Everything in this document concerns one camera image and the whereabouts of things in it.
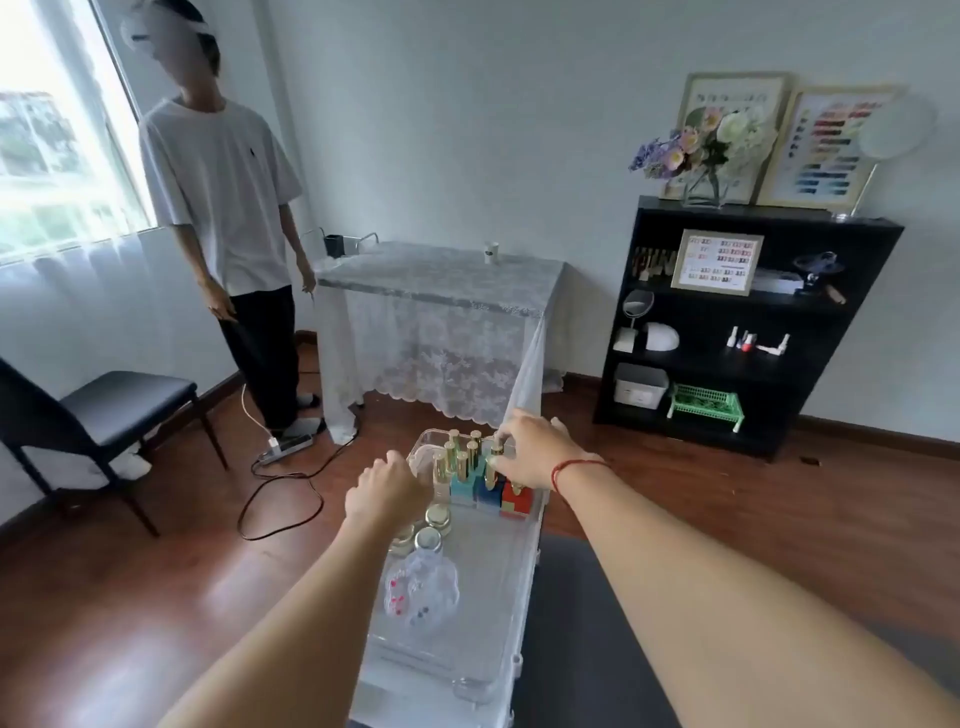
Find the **black bookshelf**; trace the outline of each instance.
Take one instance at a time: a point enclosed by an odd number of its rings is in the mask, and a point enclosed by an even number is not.
[[[679,250],[687,229],[763,235],[761,268],[792,271],[798,255],[834,251],[847,269],[825,281],[847,302],[835,303],[822,292],[787,296],[755,291],[749,296],[729,296],[673,288],[668,276],[643,282],[634,277],[631,266],[639,248]],[[882,218],[838,223],[822,210],[735,205],[700,209],[641,197],[593,420],[772,459],[902,232],[903,227]],[[636,327],[648,322],[673,327],[680,334],[678,349],[648,352],[641,331],[633,353],[613,350],[619,329],[630,325],[623,315],[623,302],[635,289],[656,296],[653,309]],[[757,332],[758,343],[765,346],[776,346],[789,333],[787,351],[777,357],[758,350],[728,349],[727,337],[734,326]],[[695,415],[675,413],[667,419],[669,392],[656,410],[613,401],[614,373],[624,361],[663,369],[671,383],[735,392],[746,416],[743,426],[733,433],[730,423]]]

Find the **wall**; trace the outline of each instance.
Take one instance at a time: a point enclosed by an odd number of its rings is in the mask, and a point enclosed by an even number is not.
[[[565,259],[566,367],[598,375],[638,194],[626,167],[695,70],[910,83],[941,125],[878,174],[907,227],[805,412],[960,440],[953,0],[265,0],[314,214],[328,230]]]

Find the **window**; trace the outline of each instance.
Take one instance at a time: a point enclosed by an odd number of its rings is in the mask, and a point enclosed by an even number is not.
[[[136,120],[89,0],[0,13],[0,264],[150,227]]]

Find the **red box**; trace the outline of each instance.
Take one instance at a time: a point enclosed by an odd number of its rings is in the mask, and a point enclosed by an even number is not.
[[[503,486],[503,499],[500,501],[501,513],[529,515],[534,508],[534,492],[530,488],[521,488],[520,494],[514,493],[514,486],[508,480]]]

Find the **black cup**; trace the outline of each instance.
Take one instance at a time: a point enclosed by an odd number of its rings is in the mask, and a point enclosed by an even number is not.
[[[344,256],[343,235],[328,235],[324,238],[324,245],[326,245],[326,254],[330,257]]]

